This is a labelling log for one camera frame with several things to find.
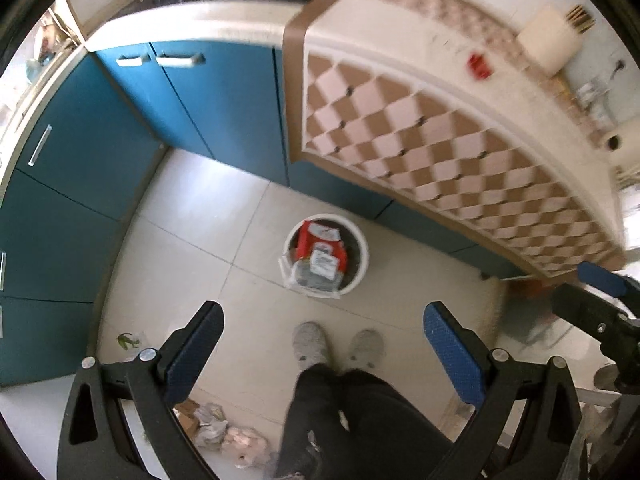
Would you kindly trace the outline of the white electric kettle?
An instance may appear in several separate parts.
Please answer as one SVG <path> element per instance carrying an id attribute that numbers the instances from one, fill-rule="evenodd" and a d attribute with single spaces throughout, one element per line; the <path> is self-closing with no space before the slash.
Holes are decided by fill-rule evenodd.
<path id="1" fill-rule="evenodd" d="M 610 131 L 603 142 L 608 162 L 623 176 L 639 171 L 640 118 L 634 116 Z"/>

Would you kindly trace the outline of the grey slipper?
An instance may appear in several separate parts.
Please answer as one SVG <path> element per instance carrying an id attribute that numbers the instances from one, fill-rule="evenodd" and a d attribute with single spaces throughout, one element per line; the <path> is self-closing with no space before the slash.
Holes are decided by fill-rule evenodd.
<path id="1" fill-rule="evenodd" d="M 376 370 L 384 353 L 385 342 L 377 330 L 360 330 L 350 343 L 347 364 L 354 370 Z"/>
<path id="2" fill-rule="evenodd" d="M 316 365 L 332 364 L 326 332 L 315 322 L 303 322 L 296 327 L 292 337 L 292 347 L 300 370 L 308 370 Z"/>

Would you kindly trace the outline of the cream chopstick holder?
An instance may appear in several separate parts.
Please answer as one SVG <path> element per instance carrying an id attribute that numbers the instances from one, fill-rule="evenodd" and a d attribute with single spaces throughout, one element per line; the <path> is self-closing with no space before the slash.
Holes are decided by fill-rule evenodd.
<path id="1" fill-rule="evenodd" d="M 525 55 L 548 77 L 553 77 L 582 48 L 582 36 L 596 20 L 581 4 L 562 12 L 544 6 L 518 33 Z"/>

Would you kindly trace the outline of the white paper leaflet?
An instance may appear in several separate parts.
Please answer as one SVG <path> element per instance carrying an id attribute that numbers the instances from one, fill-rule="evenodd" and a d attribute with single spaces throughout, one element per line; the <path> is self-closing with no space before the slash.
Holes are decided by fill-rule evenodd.
<path id="1" fill-rule="evenodd" d="M 338 272 L 340 266 L 340 259 L 324 252 L 320 249 L 315 249 L 309 259 L 309 269 L 312 274 L 316 274 L 325 278 L 326 280 L 333 281 Z"/>

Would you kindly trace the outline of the black trouser legs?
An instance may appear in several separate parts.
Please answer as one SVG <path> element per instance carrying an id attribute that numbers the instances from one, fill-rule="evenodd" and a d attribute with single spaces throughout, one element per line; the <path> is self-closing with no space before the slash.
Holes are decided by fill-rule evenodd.
<path id="1" fill-rule="evenodd" d="M 390 384 L 364 370 L 303 370 L 276 479 L 426 479 L 452 442 Z"/>

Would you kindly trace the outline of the grey left slipper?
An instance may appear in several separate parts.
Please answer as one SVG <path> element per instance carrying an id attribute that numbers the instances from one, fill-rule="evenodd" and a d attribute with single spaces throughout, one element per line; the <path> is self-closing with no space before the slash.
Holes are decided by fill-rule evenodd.
<path id="1" fill-rule="evenodd" d="M 296 327 L 292 337 L 292 347 L 300 370 L 308 370 L 316 365 L 332 364 L 326 332 L 315 322 L 303 322 Z"/>

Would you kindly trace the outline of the blue lower cabinet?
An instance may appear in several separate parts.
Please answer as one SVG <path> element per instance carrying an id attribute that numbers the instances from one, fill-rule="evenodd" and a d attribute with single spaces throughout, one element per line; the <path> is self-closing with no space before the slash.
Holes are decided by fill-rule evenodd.
<path id="1" fill-rule="evenodd" d="M 18 142 L 1 200 L 1 382 L 74 374 L 158 347 L 236 269 L 280 275 L 278 242 L 250 250 L 271 194 L 281 220 L 344 214 L 381 281 L 389 232 L 426 246 L 437 286 L 520 270 L 390 197 L 291 162 L 275 48 L 187 41 L 78 51 Z"/>

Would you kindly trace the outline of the red small wrapper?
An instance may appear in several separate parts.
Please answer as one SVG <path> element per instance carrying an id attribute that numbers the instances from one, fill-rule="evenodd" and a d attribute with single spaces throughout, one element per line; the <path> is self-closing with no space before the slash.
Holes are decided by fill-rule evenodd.
<path id="1" fill-rule="evenodd" d="M 494 73 L 483 53 L 472 52 L 466 66 L 476 80 L 486 80 Z"/>

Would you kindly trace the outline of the white round trash bin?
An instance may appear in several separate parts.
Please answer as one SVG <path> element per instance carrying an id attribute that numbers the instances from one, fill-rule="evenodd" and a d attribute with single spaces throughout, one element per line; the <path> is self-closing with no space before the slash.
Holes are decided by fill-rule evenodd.
<path id="1" fill-rule="evenodd" d="M 279 258 L 283 285 L 317 299 L 341 299 L 352 292 L 369 262 L 363 232 L 338 214 L 315 214 L 299 222 Z"/>

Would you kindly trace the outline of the grey right slipper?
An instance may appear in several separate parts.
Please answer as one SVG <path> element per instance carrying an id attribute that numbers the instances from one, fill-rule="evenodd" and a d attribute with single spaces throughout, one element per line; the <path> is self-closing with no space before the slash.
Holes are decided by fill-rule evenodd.
<path id="1" fill-rule="evenodd" d="M 350 343 L 347 364 L 354 370 L 376 370 L 384 353 L 385 342 L 377 330 L 360 330 Z"/>

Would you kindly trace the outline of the red white sugar bag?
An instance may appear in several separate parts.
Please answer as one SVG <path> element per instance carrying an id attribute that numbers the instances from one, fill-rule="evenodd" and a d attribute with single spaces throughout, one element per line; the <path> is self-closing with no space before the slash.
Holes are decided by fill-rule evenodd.
<path id="1" fill-rule="evenodd" d="M 346 272 L 348 257 L 340 230 L 325 221 L 304 220 L 297 233 L 294 260 L 309 260 L 316 249 L 337 260 L 337 271 Z"/>

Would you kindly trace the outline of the checkered beige table cloth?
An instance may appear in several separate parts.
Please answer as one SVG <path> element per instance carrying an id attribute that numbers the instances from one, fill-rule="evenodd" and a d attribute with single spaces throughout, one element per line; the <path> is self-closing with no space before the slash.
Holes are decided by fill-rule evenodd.
<path id="1" fill-rule="evenodd" d="M 384 226 L 503 280 L 625 265 L 600 131 L 473 3 L 311 0 L 282 50 L 292 163 L 388 198 Z"/>

